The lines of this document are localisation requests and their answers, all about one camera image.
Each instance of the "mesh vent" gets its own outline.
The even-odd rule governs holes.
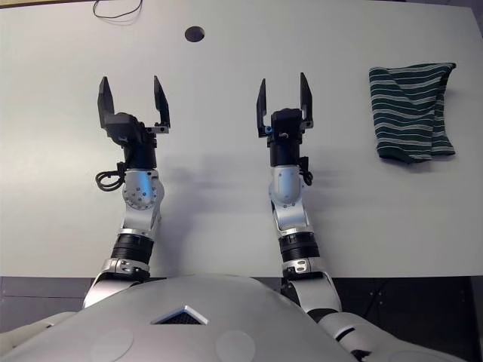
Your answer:
[[[194,317],[186,313],[185,311],[169,317],[164,321],[159,321],[156,324],[201,324]]]

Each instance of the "wire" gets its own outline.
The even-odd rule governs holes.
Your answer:
[[[99,189],[105,192],[117,190],[122,186],[126,177],[126,168],[124,162],[117,163],[118,169],[115,171],[103,171],[96,175],[96,184]],[[112,176],[117,176],[118,179],[113,183],[103,183],[103,179],[110,179]]]
[[[126,15],[132,14],[132,13],[134,13],[137,10],[140,11],[141,8],[143,7],[143,0],[139,0],[139,4],[135,7],[135,9],[133,9],[131,11],[128,11],[127,13],[123,13],[123,14],[119,14],[119,15],[114,15],[112,17],[108,17],[108,16],[104,16],[104,15],[99,15],[96,12],[96,9],[97,9],[97,6],[99,5],[99,2],[100,2],[100,0],[96,0],[94,2],[94,5],[92,5],[92,13],[94,14],[95,17],[98,17],[100,19],[118,19],[120,17],[125,17]]]
[[[371,301],[369,302],[368,307],[366,308],[362,317],[366,319],[371,312],[372,307],[374,307],[374,303],[376,302],[376,298],[379,296],[379,293],[383,291],[384,287],[391,281],[391,279],[386,279],[374,292],[372,295]]]

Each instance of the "green striped cloth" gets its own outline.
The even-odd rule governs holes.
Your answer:
[[[445,131],[444,107],[454,63],[371,68],[372,112],[381,158],[412,164],[454,155]]]

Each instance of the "table surface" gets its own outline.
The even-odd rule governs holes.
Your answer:
[[[137,1],[101,3],[103,14]],[[152,275],[278,276],[267,188],[268,114],[299,105],[315,126],[301,153],[314,174],[306,208],[336,277],[483,274],[483,41],[468,8],[350,0],[146,0],[131,21],[95,18],[91,3],[0,11],[0,275],[90,277],[110,255],[124,212],[94,175],[121,149],[97,116],[109,77],[117,112],[158,120],[162,82],[171,133],[158,136],[166,188]],[[205,39],[187,42],[190,26]],[[455,62],[446,96],[457,155],[381,161],[368,70]]]

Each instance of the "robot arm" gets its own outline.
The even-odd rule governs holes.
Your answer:
[[[312,94],[300,73],[300,109],[274,112],[265,126],[266,82],[257,100],[259,137],[267,137],[272,182],[269,196],[282,257],[282,294],[297,303],[316,321],[329,312],[340,311],[340,300],[326,271],[315,242],[314,231],[303,205],[303,190],[312,185],[309,158],[300,157],[305,129],[313,127]]]
[[[281,293],[297,303],[356,360],[364,362],[463,362],[459,358],[395,338],[355,314],[342,313],[339,296],[320,257],[303,205],[303,190],[312,184],[309,159],[300,157],[305,129],[313,127],[312,94],[300,74],[300,109],[272,114],[265,126],[266,84],[257,101],[258,136],[267,137],[272,182],[269,196],[283,260]]]
[[[154,93],[161,122],[154,127],[145,127],[133,115],[115,114],[107,78],[100,83],[97,98],[100,126],[114,143],[123,148],[125,162],[119,162],[116,171],[97,174],[96,183],[106,192],[124,184],[122,196],[126,212],[111,257],[104,262],[93,282],[84,300],[84,308],[149,278],[149,258],[161,222],[159,207],[165,195],[156,171],[155,135],[169,133],[171,126],[168,102],[157,77],[154,78]],[[103,183],[111,176],[118,179]]]

